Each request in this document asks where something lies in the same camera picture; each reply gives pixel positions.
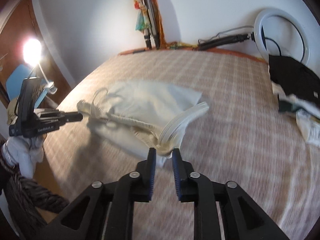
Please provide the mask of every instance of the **checkered fabric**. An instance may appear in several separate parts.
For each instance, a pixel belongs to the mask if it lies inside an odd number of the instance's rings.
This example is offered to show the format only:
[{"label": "checkered fabric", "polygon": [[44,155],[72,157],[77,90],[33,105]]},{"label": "checkered fabric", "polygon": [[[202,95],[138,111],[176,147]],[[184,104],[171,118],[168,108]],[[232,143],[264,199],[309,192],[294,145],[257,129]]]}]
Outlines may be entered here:
[{"label": "checkered fabric", "polygon": [[[238,182],[290,239],[308,234],[320,215],[320,150],[305,144],[294,119],[278,113],[266,64],[198,51],[117,56],[87,76],[59,109],[74,111],[97,89],[128,79],[201,91],[210,109],[188,126],[182,158],[212,181]],[[49,164],[70,200],[95,180],[118,180],[139,161],[86,124],[66,124],[45,141]],[[193,223],[193,204],[178,202],[168,160],[156,170],[152,202],[135,205],[134,239],[193,239]]]}]

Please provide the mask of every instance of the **plaid bedsheet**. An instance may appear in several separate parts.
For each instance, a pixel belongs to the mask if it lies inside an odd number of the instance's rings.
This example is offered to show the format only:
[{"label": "plaid bedsheet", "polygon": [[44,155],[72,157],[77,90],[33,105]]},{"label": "plaid bedsheet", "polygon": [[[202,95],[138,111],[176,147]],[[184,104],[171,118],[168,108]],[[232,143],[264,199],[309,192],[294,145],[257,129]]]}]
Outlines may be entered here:
[{"label": "plaid bedsheet", "polygon": [[[195,51],[152,51],[114,57],[63,100],[76,110],[119,80],[148,79],[203,93],[208,113],[191,123],[180,148],[209,179],[236,181],[290,239],[303,239],[320,216],[320,150],[306,145],[295,120],[277,111],[268,66],[245,57]],[[118,180],[139,161],[91,134],[87,119],[66,124],[45,141],[49,164],[73,200],[95,180]],[[156,170],[152,202],[137,203],[134,239],[193,239],[193,204],[179,203],[171,160]]]}]

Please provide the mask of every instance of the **bright light bulb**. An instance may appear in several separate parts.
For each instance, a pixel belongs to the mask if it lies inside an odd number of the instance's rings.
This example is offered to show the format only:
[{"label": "bright light bulb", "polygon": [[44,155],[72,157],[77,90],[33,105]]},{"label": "bright light bulb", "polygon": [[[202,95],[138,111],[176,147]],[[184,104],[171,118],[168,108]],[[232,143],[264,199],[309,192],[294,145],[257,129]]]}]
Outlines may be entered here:
[{"label": "bright light bulb", "polygon": [[23,46],[23,59],[29,65],[35,67],[41,58],[41,43],[37,39],[30,39]]}]

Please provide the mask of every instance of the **silver screw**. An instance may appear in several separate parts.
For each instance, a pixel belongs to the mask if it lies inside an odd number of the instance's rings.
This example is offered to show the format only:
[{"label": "silver screw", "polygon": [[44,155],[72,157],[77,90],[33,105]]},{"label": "silver screw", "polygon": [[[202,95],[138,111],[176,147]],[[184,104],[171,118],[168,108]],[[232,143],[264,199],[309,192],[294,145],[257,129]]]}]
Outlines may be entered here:
[{"label": "silver screw", "polygon": [[227,183],[227,186],[230,187],[230,188],[236,188],[237,187],[237,184],[234,182],[234,181],[229,181]]},{"label": "silver screw", "polygon": [[200,177],[200,173],[199,173],[199,172],[194,171],[194,172],[190,173],[190,177],[192,177],[192,178],[194,178],[194,179],[197,179],[197,178],[199,178],[199,177]]},{"label": "silver screw", "polygon": [[93,188],[100,188],[102,186],[102,182],[101,181],[95,181],[91,184],[91,186]]},{"label": "silver screw", "polygon": [[137,171],[133,171],[133,172],[130,172],[129,176],[130,176],[131,178],[137,178],[137,177],[140,176],[140,173],[137,172]]}]

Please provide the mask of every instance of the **gloved hand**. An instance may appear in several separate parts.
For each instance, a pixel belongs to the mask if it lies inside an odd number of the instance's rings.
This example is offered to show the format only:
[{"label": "gloved hand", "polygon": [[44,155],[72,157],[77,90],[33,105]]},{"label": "gloved hand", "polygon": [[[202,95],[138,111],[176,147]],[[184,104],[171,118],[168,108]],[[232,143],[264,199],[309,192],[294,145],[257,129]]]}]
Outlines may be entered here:
[{"label": "gloved hand", "polygon": [[43,160],[44,136],[24,138],[23,136],[9,137],[2,146],[3,156],[9,166],[19,164],[21,175],[32,179],[36,163]]}]

